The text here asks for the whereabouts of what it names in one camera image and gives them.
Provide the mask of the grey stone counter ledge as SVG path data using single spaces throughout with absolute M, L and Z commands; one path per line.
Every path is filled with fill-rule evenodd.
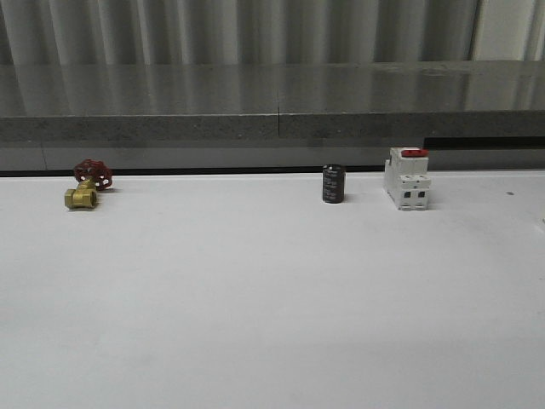
M 541 169 L 541 62 L 70 65 L 1 69 L 1 169 L 121 173 L 382 167 Z

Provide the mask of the black cylindrical capacitor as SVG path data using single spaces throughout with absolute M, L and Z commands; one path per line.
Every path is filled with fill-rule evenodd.
M 345 197 L 346 169 L 339 164 L 326 164 L 322 168 L 322 200 L 327 204 L 340 204 Z

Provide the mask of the brass valve with red handwheel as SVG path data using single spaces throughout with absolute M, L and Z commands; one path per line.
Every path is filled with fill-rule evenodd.
M 73 168 L 77 187 L 67 189 L 64 195 L 65 207 L 94 209 L 98 203 L 98 192 L 112 185 L 112 170 L 100 160 L 85 159 Z

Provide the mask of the white circuit breaker red switch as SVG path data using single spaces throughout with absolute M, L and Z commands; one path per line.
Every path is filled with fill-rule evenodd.
M 384 189 L 398 210 L 426 210 L 431 179 L 428 150 L 391 147 L 385 161 Z

